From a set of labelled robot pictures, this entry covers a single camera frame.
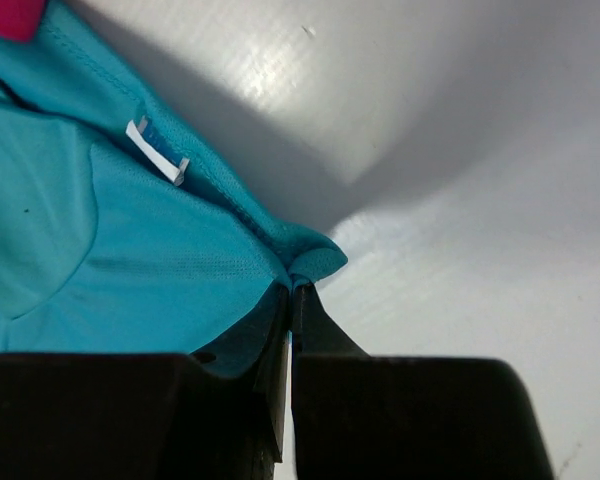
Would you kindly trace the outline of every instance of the turquoise fabric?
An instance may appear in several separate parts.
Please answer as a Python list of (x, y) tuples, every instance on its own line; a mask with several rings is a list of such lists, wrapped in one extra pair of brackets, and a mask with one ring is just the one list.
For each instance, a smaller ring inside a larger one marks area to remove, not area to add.
[[(191, 160), (174, 187), (125, 136), (142, 116)], [(346, 262), (271, 217), (63, 4), (0, 39), (0, 350), (190, 352), (275, 282)]]

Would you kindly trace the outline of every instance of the white background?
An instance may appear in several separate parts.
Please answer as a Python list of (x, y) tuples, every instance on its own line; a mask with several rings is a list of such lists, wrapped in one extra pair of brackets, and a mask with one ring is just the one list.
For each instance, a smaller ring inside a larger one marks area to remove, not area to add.
[(556, 474), (600, 479), (600, 0), (69, 3), (343, 247), (361, 346), (507, 360)]

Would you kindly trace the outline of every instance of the white label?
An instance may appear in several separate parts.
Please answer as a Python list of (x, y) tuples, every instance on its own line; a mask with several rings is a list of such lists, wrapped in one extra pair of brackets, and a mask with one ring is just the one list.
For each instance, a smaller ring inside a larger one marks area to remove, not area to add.
[[(144, 127), (147, 124), (146, 119), (143, 117), (140, 122), (141, 127)], [(153, 163), (158, 170), (160, 170), (165, 177), (169, 179), (171, 183), (175, 186), (182, 184), (184, 181), (184, 171), (189, 165), (189, 159), (183, 158), (180, 162), (180, 167), (176, 167), (169, 160), (164, 158), (155, 148), (153, 148), (147, 141), (142, 138), (142, 134), (136, 127), (136, 124), (131, 120), (127, 124), (126, 130), (127, 137), (131, 139), (133, 143), (144, 153), (151, 163)]]

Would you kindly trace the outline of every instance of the clamp jaw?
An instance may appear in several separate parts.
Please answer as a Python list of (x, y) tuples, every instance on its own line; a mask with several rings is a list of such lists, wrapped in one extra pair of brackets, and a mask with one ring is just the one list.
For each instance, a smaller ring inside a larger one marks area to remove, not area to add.
[(289, 331), (300, 480), (553, 479), (508, 365), (369, 356), (312, 285), (191, 355), (0, 354), (0, 479), (273, 478)]

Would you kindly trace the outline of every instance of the pink fabric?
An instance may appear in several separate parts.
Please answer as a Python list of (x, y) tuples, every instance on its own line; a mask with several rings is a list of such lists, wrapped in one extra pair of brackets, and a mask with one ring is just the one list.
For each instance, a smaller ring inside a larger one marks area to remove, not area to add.
[(36, 33), (46, 0), (0, 0), (0, 36), (26, 42)]

